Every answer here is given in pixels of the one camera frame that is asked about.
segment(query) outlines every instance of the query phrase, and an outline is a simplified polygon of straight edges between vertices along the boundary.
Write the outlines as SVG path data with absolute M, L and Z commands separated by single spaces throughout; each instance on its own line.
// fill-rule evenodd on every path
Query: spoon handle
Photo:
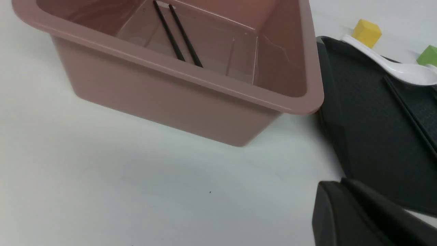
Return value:
M 341 40 L 345 43 L 350 44 L 357 50 L 361 51 L 364 55 L 368 56 L 370 59 L 374 60 L 379 66 L 383 67 L 386 71 L 389 71 L 391 68 L 389 66 L 389 61 L 384 59 L 382 56 L 378 55 L 375 51 L 367 47 L 365 44 L 360 41 L 354 39 L 350 35 L 345 35 L 341 38 Z

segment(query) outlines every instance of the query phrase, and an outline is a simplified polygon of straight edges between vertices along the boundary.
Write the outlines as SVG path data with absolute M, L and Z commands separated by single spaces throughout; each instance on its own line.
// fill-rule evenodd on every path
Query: green block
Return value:
M 428 46 L 428 48 L 417 58 L 417 63 L 420 65 L 431 64 L 437 67 L 437 48 Z

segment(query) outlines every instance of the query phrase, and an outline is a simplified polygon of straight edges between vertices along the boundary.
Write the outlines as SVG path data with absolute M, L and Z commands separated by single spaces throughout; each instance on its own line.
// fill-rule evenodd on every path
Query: black plastic object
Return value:
M 319 183 L 312 227 L 316 246 L 437 245 L 437 229 L 350 179 Z
M 194 64 L 198 67 L 203 67 L 202 63 L 200 62 L 199 57 L 197 56 L 196 51 L 194 50 L 193 45 L 190 42 L 190 39 L 188 38 L 187 33 L 185 32 L 184 26 L 179 20 L 179 17 L 176 14 L 176 11 L 173 8 L 173 5 L 169 5 L 171 14 L 173 15 L 174 21 L 176 22 L 177 26 L 179 27 L 180 33 L 182 34 L 182 37 L 184 38 L 185 43 L 187 44 L 188 50 L 190 51 L 191 57 L 193 58 Z
M 437 92 L 397 81 L 346 43 L 319 37 L 317 47 L 322 125 L 346 176 L 437 215 Z
M 161 9 L 160 9 L 160 6 L 158 5 L 158 2 L 153 1 L 153 5 L 155 6 L 156 12 L 161 20 L 161 23 L 163 24 L 165 32 L 167 33 L 168 39 L 170 40 L 171 46 L 173 47 L 173 50 L 174 50 L 174 53 L 176 54 L 176 57 L 181 61 L 185 61 L 184 56 L 182 55 L 182 52 L 180 51 L 180 48 L 177 45 L 177 42 L 174 39 L 174 36 L 171 33 L 170 28 L 168 27 L 167 21 L 165 20 L 164 15 L 161 12 Z

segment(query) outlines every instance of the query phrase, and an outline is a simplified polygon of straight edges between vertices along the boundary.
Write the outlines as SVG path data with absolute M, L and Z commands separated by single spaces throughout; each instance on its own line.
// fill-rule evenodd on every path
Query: yellow block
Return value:
M 382 33 L 378 25 L 368 22 L 366 20 L 360 19 L 357 26 L 355 27 L 354 34 L 352 37 L 358 39 L 361 43 L 365 44 L 367 47 L 372 48 L 378 39 L 381 37 Z

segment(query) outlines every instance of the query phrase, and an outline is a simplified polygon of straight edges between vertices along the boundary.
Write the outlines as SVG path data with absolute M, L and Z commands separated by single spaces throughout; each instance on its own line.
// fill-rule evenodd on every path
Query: toy block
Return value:
M 437 67 L 437 48 L 431 45 L 428 46 L 417 59 L 417 63 L 424 66 L 431 64 Z
M 352 37 L 359 40 L 369 48 L 373 48 L 382 33 L 378 25 L 360 19 L 357 26 L 354 29 Z

